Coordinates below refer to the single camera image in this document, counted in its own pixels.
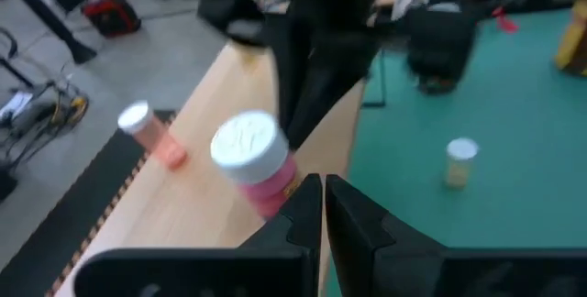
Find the wooden table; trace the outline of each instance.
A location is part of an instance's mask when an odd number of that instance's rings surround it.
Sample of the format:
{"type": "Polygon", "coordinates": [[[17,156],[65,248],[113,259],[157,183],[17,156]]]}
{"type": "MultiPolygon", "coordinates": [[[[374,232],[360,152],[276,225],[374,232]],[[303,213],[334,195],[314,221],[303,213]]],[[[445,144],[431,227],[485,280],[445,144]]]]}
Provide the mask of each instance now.
{"type": "MultiPolygon", "coordinates": [[[[262,220],[210,160],[209,143],[232,115],[247,109],[275,112],[272,75],[271,54],[251,58],[225,46],[171,127],[191,160],[176,172],[154,160],[144,164],[99,232],[91,232],[92,241],[75,259],[77,265],[64,270],[67,279],[56,281],[57,296],[73,296],[72,280],[79,264],[100,251],[232,248],[261,227],[262,220]]],[[[302,172],[345,176],[363,88],[360,82],[347,93],[298,150],[302,172]]],[[[330,254],[326,230],[322,243],[321,285],[330,254]]]]}

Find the white bottle cap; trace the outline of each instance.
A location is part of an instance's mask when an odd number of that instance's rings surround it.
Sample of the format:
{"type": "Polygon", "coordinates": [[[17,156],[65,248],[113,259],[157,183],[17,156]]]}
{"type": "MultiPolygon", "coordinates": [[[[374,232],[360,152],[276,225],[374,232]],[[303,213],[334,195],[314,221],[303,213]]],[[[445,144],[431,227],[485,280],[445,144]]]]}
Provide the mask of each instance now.
{"type": "Polygon", "coordinates": [[[264,182],[289,154],[288,142],[272,115],[247,111],[224,123],[210,144],[212,160],[238,183],[264,182]]]}
{"type": "Polygon", "coordinates": [[[454,139],[447,146],[447,153],[454,160],[471,160],[478,151],[477,143],[466,137],[454,139]]]}
{"type": "Polygon", "coordinates": [[[138,101],[127,107],[118,116],[118,127],[129,134],[143,129],[153,118],[153,111],[146,101],[138,101]]]}

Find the green table mat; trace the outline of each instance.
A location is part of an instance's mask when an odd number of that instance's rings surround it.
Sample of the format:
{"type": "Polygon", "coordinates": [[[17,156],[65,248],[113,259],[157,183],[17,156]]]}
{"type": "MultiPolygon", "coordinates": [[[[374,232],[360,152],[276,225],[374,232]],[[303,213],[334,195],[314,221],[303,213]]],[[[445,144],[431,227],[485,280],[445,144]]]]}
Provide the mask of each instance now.
{"type": "Polygon", "coordinates": [[[363,108],[382,107],[385,105],[385,83],[383,80],[384,55],[379,53],[373,60],[370,77],[363,93],[363,108]]]}
{"type": "MultiPolygon", "coordinates": [[[[404,56],[385,55],[387,105],[361,111],[349,181],[450,247],[586,247],[587,79],[553,64],[570,12],[510,18],[514,34],[484,23],[450,95],[421,94],[404,56]],[[455,192],[443,178],[459,137],[481,150],[455,192]]],[[[333,270],[327,295],[340,295],[333,270]]]]}

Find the metal stand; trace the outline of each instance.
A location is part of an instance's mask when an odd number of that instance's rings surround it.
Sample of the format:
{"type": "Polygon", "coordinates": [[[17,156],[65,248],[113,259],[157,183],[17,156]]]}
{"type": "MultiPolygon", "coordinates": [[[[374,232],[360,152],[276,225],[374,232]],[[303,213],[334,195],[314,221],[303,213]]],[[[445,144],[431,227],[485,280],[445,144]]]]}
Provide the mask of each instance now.
{"type": "Polygon", "coordinates": [[[13,67],[12,64],[8,62],[8,60],[0,58],[0,66],[4,67],[6,70],[11,72],[12,75],[15,76],[15,78],[18,79],[19,82],[25,84],[27,88],[32,89],[35,87],[35,84],[33,84],[33,82],[31,82],[27,77],[20,73],[20,71],[16,70],[15,67],[13,67]]]}
{"type": "Polygon", "coordinates": [[[86,47],[73,37],[58,17],[41,0],[24,0],[33,12],[67,45],[75,63],[84,63],[96,56],[93,49],[86,47]]]}

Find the pill bottle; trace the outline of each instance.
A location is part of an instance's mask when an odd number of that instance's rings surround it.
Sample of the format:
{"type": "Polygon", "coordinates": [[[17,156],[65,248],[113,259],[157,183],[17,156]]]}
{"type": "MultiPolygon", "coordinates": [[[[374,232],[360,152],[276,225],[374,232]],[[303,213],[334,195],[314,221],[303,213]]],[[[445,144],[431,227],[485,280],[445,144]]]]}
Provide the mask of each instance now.
{"type": "Polygon", "coordinates": [[[449,188],[462,189],[467,186],[471,166],[479,148],[477,144],[465,137],[450,141],[447,146],[448,168],[446,183],[449,188]]]}
{"type": "Polygon", "coordinates": [[[187,160],[185,148],[169,133],[145,101],[127,107],[118,117],[118,127],[170,170],[179,168],[187,160]]]}
{"type": "Polygon", "coordinates": [[[271,114],[253,110],[233,116],[210,144],[213,162],[269,219],[300,184],[287,139],[271,114]]]}
{"type": "Polygon", "coordinates": [[[564,72],[587,77],[587,0],[577,0],[555,63],[564,72]]]}

